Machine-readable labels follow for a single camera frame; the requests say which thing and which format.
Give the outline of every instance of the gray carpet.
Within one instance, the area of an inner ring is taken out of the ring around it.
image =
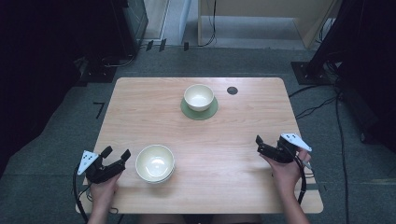
[[[119,77],[281,77],[288,93],[302,88],[290,66],[309,61],[314,51],[274,49],[141,49],[134,61],[118,69]],[[82,223],[71,194],[72,174],[82,151],[93,150],[114,88],[109,84],[75,87],[53,114],[45,131],[14,155],[0,180],[0,223]],[[335,95],[317,87],[290,98],[294,113]],[[99,105],[106,106],[97,119]],[[347,105],[339,115],[345,138],[350,223],[396,223],[396,154],[380,145],[364,145]],[[346,223],[341,138],[335,103],[298,119],[304,140],[314,149],[312,164],[324,203],[312,223]],[[111,215],[108,223],[116,223]],[[125,216],[121,223],[135,223]],[[263,223],[285,223],[281,214],[263,215]]]

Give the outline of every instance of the black dot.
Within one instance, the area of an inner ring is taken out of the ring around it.
[[[229,87],[227,89],[227,92],[230,93],[231,95],[235,95],[238,93],[238,89],[236,87]]]

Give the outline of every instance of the hand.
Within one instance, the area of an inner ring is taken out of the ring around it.
[[[104,183],[91,185],[92,213],[88,223],[106,223],[108,210],[113,204],[114,194],[118,189],[117,180],[121,174],[111,177]]]
[[[298,157],[304,162],[309,162],[311,156],[304,149],[298,148]],[[301,177],[300,167],[296,162],[280,163],[260,155],[271,165],[277,192],[282,202],[286,220],[289,224],[309,223],[303,209],[298,204],[294,195],[294,188]]]
[[[306,150],[298,148],[298,152],[298,157],[301,161],[309,162],[311,160],[311,156]],[[280,163],[263,156],[262,154],[260,154],[260,156],[271,165],[278,192],[294,192],[295,185],[301,177],[298,164],[295,161],[290,163]]]

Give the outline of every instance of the green saucer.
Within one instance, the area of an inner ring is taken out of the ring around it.
[[[183,98],[183,100],[181,101],[180,107],[181,107],[181,111],[183,111],[183,114],[185,116],[187,116],[187,118],[202,120],[202,119],[209,119],[213,115],[215,115],[216,112],[218,111],[219,103],[215,97],[213,99],[212,105],[207,110],[204,110],[202,112],[197,112],[197,111],[191,110],[189,108],[189,106],[187,105],[187,102]]]

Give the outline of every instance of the ceramic bowl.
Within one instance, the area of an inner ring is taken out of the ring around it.
[[[145,147],[136,158],[136,171],[149,183],[161,183],[169,178],[175,168],[175,158],[165,146]]]
[[[184,92],[184,100],[189,108],[198,112],[207,110],[214,98],[212,89],[202,84],[192,85]]]

